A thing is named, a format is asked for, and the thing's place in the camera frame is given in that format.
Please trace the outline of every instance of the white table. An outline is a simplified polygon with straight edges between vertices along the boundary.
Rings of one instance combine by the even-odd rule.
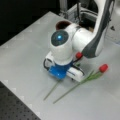
[[[101,64],[109,70],[56,104],[52,102],[76,83],[66,78],[46,100],[56,79],[43,68],[55,24],[63,20],[49,12],[0,47],[0,80],[42,120],[120,120],[120,47],[106,40],[101,55],[82,61],[86,73]]]

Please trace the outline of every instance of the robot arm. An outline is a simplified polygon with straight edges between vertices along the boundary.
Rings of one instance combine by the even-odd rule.
[[[102,50],[115,1],[95,0],[95,2],[98,5],[99,13],[93,32],[73,23],[65,29],[57,30],[51,37],[50,52],[45,59],[51,65],[46,67],[44,61],[44,67],[60,80],[67,75],[80,82],[84,76],[81,68],[74,66],[74,50],[82,52],[87,58],[98,56]]]
[[[93,33],[80,28],[73,37],[73,48],[82,52],[87,58],[98,56],[103,48],[115,0],[95,0],[95,2],[99,12]]]

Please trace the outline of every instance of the blue robot part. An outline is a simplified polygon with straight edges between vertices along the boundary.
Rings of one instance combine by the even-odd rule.
[[[49,72],[51,75],[55,76],[59,80],[62,80],[66,77],[67,71],[71,67],[71,65],[72,62],[64,66],[55,64],[55,66],[50,67]]]

